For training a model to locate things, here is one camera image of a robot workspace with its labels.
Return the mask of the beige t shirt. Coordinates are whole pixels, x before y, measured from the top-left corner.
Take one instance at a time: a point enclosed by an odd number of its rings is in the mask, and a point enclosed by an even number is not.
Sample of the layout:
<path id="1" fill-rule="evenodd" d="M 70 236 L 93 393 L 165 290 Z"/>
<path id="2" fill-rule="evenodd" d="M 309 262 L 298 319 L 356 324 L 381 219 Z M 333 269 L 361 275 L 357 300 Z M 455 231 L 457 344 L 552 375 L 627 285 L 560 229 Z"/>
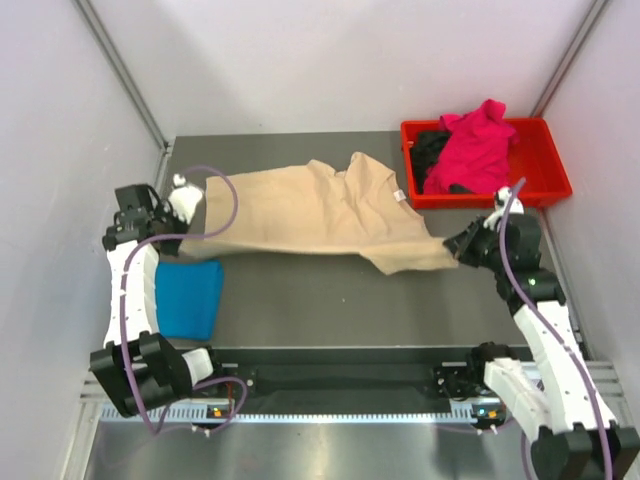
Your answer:
<path id="1" fill-rule="evenodd" d="M 347 169 L 305 165 L 209 177 L 205 239 L 181 252 L 193 259 L 263 251 L 359 255 L 386 275 L 458 263 L 406 201 L 394 170 L 365 153 Z"/>

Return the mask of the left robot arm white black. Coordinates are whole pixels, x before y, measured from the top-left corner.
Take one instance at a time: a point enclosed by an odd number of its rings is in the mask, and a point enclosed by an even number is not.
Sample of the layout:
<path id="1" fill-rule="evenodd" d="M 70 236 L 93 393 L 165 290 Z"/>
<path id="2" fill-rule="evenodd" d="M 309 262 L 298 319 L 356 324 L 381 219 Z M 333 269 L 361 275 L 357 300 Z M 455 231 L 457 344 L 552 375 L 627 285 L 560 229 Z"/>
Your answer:
<path id="1" fill-rule="evenodd" d="M 118 413 L 141 415 L 188 398 L 216 396 L 227 374 L 205 348 L 181 353 L 159 332 L 156 271 L 162 255 L 176 255 L 203 191 L 189 183 L 161 198 L 148 184 L 116 189 L 118 209 L 102 238 L 111 270 L 111 313 L 103 346 L 90 370 Z"/>

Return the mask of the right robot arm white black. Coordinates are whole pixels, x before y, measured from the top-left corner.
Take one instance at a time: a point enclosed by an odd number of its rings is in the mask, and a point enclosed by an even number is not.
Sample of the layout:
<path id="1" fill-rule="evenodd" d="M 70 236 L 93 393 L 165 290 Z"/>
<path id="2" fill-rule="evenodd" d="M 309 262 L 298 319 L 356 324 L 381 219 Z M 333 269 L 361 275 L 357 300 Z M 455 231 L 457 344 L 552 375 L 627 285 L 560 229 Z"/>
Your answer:
<path id="1" fill-rule="evenodd" d="M 598 392 L 560 282 L 540 265 L 541 237 L 535 217 L 512 214 L 494 227 L 478 217 L 445 240 L 460 263 L 493 273 L 542 382 L 534 386 L 513 348 L 485 342 L 467 358 L 467 384 L 505 404 L 529 441 L 538 478 L 622 479 L 639 454 L 639 433 L 621 425 Z"/>

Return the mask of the folded blue t shirt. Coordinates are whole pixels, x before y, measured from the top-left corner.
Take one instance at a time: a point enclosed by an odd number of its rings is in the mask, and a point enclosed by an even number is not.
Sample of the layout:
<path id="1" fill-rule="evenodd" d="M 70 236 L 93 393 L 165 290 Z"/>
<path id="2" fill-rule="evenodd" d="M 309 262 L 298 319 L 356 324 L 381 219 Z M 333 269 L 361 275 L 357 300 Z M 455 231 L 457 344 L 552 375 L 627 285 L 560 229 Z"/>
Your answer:
<path id="1" fill-rule="evenodd" d="M 214 332 L 224 285 L 219 261 L 160 262 L 155 274 L 159 332 L 166 338 L 207 341 Z"/>

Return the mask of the red plastic bin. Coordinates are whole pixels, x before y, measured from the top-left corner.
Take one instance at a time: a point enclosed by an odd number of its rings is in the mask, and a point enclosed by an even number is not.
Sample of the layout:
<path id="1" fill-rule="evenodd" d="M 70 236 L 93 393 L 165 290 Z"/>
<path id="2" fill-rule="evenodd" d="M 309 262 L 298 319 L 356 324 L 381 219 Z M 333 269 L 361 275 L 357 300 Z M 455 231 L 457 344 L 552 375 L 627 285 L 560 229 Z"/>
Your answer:
<path id="1" fill-rule="evenodd" d="M 508 162 L 511 184 L 522 177 L 526 179 L 518 194 L 521 203 L 526 207 L 543 209 L 570 197 L 572 187 L 545 120 L 508 118 L 506 122 L 518 134 L 518 142 L 509 149 Z M 407 120 L 400 124 L 401 151 L 411 206 L 416 210 L 491 207 L 493 197 L 488 194 L 425 195 L 418 192 L 416 175 L 410 159 L 410 147 L 418 133 L 438 128 L 437 120 Z"/>

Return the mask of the pink t shirt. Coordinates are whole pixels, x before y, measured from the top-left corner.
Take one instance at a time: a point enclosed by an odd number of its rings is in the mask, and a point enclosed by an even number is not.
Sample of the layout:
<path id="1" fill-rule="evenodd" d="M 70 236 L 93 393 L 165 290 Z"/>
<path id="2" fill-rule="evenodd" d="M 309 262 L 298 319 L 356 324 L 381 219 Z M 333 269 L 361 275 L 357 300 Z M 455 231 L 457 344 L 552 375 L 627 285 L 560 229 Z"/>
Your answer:
<path id="1" fill-rule="evenodd" d="M 442 115 L 439 128 L 449 139 L 428 171 L 423 192 L 449 194 L 456 185 L 473 194 L 492 194 L 506 186 L 509 148 L 519 137 L 505 112 L 504 103 L 487 99 L 464 115 Z"/>

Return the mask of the black t shirt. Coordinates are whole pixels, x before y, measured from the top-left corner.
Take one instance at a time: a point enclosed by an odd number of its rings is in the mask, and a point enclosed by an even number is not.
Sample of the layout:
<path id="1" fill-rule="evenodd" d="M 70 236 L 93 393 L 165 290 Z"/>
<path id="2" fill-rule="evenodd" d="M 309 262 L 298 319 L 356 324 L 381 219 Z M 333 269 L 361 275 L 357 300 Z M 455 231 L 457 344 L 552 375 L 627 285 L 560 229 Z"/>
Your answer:
<path id="1" fill-rule="evenodd" d="M 417 191 L 424 195 L 472 194 L 471 153 L 447 131 L 421 131 L 409 149 Z"/>

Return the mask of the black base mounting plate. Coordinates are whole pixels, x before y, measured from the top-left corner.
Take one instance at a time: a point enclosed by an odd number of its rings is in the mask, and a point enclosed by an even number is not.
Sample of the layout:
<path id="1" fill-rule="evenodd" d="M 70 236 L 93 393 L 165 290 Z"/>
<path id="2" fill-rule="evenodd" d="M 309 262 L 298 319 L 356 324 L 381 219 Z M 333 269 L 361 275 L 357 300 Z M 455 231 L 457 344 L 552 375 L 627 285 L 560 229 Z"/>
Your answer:
<path id="1" fill-rule="evenodd" d="M 413 387 L 464 398 L 486 388 L 484 368 L 465 347 L 207 346 L 205 351 L 216 368 L 250 380 L 256 396 Z"/>

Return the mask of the aluminium frame rail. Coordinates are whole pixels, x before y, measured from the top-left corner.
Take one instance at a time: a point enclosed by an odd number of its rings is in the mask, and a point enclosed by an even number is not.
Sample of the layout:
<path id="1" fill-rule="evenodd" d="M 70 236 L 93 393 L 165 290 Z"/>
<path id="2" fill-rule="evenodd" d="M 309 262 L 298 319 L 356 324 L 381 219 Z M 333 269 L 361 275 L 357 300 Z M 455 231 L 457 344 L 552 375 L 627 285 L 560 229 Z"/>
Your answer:
<path id="1" fill-rule="evenodd" d="M 80 400 L 85 402 L 110 402 L 104 388 L 91 370 L 86 372 L 80 390 Z"/>

